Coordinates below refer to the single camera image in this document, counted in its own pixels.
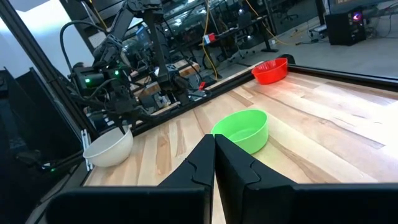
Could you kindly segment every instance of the wooden table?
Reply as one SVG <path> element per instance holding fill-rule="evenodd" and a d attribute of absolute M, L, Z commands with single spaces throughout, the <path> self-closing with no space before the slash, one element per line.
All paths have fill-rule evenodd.
<path fill-rule="evenodd" d="M 254 157 L 299 183 L 398 181 L 398 93 L 298 73 L 245 83 L 134 138 L 131 156 L 85 185 L 157 185 L 226 115 L 265 110 L 269 140 Z M 213 223 L 225 223 L 215 188 Z"/>

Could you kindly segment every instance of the yellow cable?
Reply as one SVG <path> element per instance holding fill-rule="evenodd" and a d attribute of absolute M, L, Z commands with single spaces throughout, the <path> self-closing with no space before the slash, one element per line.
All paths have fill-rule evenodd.
<path fill-rule="evenodd" d="M 254 10 L 253 7 L 251 7 L 249 1 L 246 0 L 246 2 L 248 3 L 248 5 L 249 5 L 249 7 L 251 8 L 251 10 L 252 10 L 258 17 L 260 17 L 260 15 L 256 12 L 256 10 Z M 287 44 L 287 43 L 285 43 L 285 42 L 279 40 L 276 36 L 274 36 L 274 35 L 272 34 L 271 31 L 269 31 L 269 29 L 267 28 L 267 26 L 265 25 L 264 22 L 261 22 L 261 23 L 262 23 L 262 25 L 266 28 L 266 30 L 268 31 L 268 33 L 269 33 L 271 36 L 273 36 L 277 42 L 279 42 L 279 43 L 281 43 L 281 44 L 284 44 L 284 45 L 294 45 L 294 46 L 295 46 L 295 44 Z"/>
<path fill-rule="evenodd" d="M 93 4 L 93 0 L 90 0 L 90 3 L 91 3 L 91 5 L 92 5 L 93 8 L 94 8 L 95 14 L 97 14 L 99 20 L 102 22 L 102 25 L 104 25 L 105 29 L 107 29 L 108 27 L 106 26 L 104 20 L 102 20 L 100 14 L 98 13 L 97 9 L 95 8 L 95 6 L 94 6 L 94 4 Z"/>
<path fill-rule="evenodd" d="M 209 0 L 206 0 L 207 2 L 207 13 L 206 13 L 206 25 L 205 25 L 205 33 L 203 34 L 202 37 L 202 41 L 201 41 L 201 47 L 203 48 L 203 51 L 205 52 L 206 58 L 207 60 L 209 60 L 209 62 L 211 63 L 211 67 L 213 68 L 216 80 L 218 79 L 218 73 L 217 73 L 217 69 L 216 67 L 213 65 L 213 62 L 211 62 L 209 55 L 207 55 L 206 50 L 205 50 L 205 35 L 207 33 L 207 26 L 208 26 L 208 22 L 209 22 Z"/>

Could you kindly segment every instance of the white bowl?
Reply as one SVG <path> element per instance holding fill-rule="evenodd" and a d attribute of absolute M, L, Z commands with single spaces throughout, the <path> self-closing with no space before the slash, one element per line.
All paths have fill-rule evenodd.
<path fill-rule="evenodd" d="M 99 167 L 110 167 L 122 163 L 129 157 L 132 149 L 131 130 L 127 126 L 123 128 L 126 132 L 124 136 L 119 128 L 114 128 L 95 139 L 83 153 L 83 157 Z"/>

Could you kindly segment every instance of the red bowl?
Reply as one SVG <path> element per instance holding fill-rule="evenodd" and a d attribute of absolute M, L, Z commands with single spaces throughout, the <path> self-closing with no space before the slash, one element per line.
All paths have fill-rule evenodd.
<path fill-rule="evenodd" d="M 251 70 L 251 73 L 262 85 L 277 82 L 287 75 L 287 59 L 277 58 L 266 61 Z"/>

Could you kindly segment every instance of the green bowl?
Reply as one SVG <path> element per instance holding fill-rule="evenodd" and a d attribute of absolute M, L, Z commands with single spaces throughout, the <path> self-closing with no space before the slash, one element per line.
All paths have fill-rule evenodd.
<path fill-rule="evenodd" d="M 247 153 L 253 154 L 267 143 L 267 114 L 262 110 L 235 112 L 219 121 L 211 133 L 222 134 Z"/>

